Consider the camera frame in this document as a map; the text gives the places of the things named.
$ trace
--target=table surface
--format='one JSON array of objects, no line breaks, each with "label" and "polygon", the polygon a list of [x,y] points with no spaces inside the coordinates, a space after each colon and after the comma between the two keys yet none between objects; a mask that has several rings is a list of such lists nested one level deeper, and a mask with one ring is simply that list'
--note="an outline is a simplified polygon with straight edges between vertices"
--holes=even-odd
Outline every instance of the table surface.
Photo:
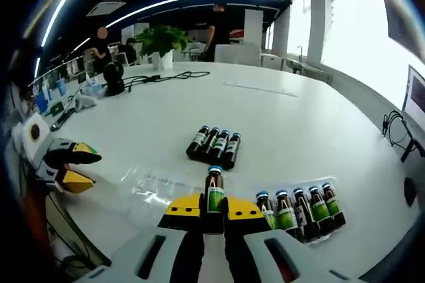
[{"label": "table surface", "polygon": [[251,196],[284,183],[334,176],[347,225],[311,248],[346,275],[358,277],[372,268],[416,220],[417,202],[409,208],[404,200],[398,156],[379,129],[332,87],[235,64],[175,62],[166,71],[151,67],[127,67],[124,77],[187,70],[211,74],[134,86],[129,94],[100,100],[73,115],[55,133],[87,142],[103,157],[78,166],[97,184],[67,196],[64,204],[107,257],[160,217],[161,210],[134,207],[141,202],[137,182],[142,175],[153,172],[202,188],[207,166],[187,159],[185,149],[205,124],[242,135],[236,167],[226,172],[226,189]]}]

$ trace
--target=bottle label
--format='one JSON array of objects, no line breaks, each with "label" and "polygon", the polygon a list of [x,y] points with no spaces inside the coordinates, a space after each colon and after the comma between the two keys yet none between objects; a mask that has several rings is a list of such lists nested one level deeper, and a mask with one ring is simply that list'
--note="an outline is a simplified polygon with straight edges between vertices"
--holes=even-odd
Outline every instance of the bottle label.
[{"label": "bottle label", "polygon": [[299,226],[304,227],[307,225],[307,219],[305,218],[305,213],[302,206],[297,207],[297,216],[299,221]]},{"label": "bottle label", "polygon": [[338,199],[336,197],[330,198],[329,200],[326,200],[327,209],[329,210],[329,214],[331,217],[334,215],[337,215],[341,212],[338,204]]},{"label": "bottle label", "polygon": [[262,212],[263,217],[265,218],[265,220],[267,221],[268,225],[270,225],[270,228],[272,228],[272,230],[276,230],[276,218],[274,217],[274,212],[271,210],[266,210]]},{"label": "bottle label", "polygon": [[217,142],[214,144],[214,149],[219,149],[221,151],[224,151],[226,147],[227,140],[226,138],[218,138]]},{"label": "bottle label", "polygon": [[278,212],[279,229],[291,230],[298,228],[294,208],[282,209]]},{"label": "bottle label", "polygon": [[221,202],[224,199],[224,190],[219,187],[208,188],[208,213],[221,213]]},{"label": "bottle label", "polygon": [[314,221],[316,222],[330,218],[329,211],[327,210],[326,202],[324,200],[320,200],[313,205],[313,216]]},{"label": "bottle label", "polygon": [[203,145],[205,141],[205,134],[203,134],[202,132],[197,133],[197,135],[195,136],[194,140],[192,142],[195,142],[199,145]]},{"label": "bottle label", "polygon": [[227,145],[226,152],[235,152],[237,144],[238,144],[237,141],[234,141],[234,140],[230,141]]},{"label": "bottle label", "polygon": [[216,136],[212,137],[212,139],[211,139],[211,141],[210,141],[209,146],[210,146],[210,147],[213,147],[213,146],[214,146],[214,144],[215,144],[215,141],[216,141],[216,140],[217,140],[217,137],[216,137]]}]

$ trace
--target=person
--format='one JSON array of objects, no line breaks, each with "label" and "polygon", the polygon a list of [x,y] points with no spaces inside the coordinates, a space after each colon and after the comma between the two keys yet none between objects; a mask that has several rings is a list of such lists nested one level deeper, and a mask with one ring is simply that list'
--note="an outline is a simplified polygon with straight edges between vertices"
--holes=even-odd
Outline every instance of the person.
[{"label": "person", "polygon": [[135,52],[135,49],[133,48],[133,45],[135,44],[135,39],[133,37],[130,37],[127,39],[126,44],[118,45],[118,52],[124,52],[127,56],[128,64],[133,64],[135,60],[137,59],[137,53]]},{"label": "person", "polygon": [[23,120],[26,120],[28,117],[31,117],[34,114],[33,106],[35,99],[33,92],[29,87],[23,87],[19,89],[19,99],[20,103],[18,106],[18,111],[21,114]]},{"label": "person", "polygon": [[217,44],[230,44],[230,28],[228,26],[228,17],[223,4],[216,4],[212,8],[214,13],[208,22],[209,36],[205,47],[205,61],[213,62],[215,56],[215,47]]},{"label": "person", "polygon": [[101,74],[105,66],[112,61],[111,53],[109,52],[106,37],[108,30],[105,27],[98,29],[98,37],[93,40],[92,54],[94,57],[94,70]]}]

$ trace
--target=blue cup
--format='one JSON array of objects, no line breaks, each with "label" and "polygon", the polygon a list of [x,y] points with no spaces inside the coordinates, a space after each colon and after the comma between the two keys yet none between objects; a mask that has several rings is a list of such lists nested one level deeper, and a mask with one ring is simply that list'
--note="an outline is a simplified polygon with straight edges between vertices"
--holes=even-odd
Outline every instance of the blue cup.
[{"label": "blue cup", "polygon": [[40,93],[35,96],[35,102],[37,103],[37,106],[39,107],[40,114],[45,112],[47,110],[47,100],[44,97],[44,93]]},{"label": "blue cup", "polygon": [[56,82],[56,85],[58,86],[59,93],[61,96],[65,96],[66,94],[66,85],[65,85],[65,78],[61,78]]}]

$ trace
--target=robotic hand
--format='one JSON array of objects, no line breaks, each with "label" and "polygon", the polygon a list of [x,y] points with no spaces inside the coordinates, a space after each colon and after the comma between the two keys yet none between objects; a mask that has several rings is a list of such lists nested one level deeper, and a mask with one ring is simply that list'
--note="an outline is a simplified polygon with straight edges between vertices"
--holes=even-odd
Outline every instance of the robotic hand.
[{"label": "robotic hand", "polygon": [[39,114],[13,128],[13,141],[22,157],[28,160],[37,181],[51,191],[54,188],[81,193],[94,185],[89,177],[70,170],[69,164],[101,160],[97,151],[85,143],[56,138]]},{"label": "robotic hand", "polygon": [[221,214],[207,214],[205,207],[202,193],[174,200],[158,227],[118,249],[110,267],[100,266],[77,282],[196,283],[205,233],[224,233],[226,259],[236,283],[361,282],[326,267],[285,231],[271,231],[250,201],[226,197]]}]

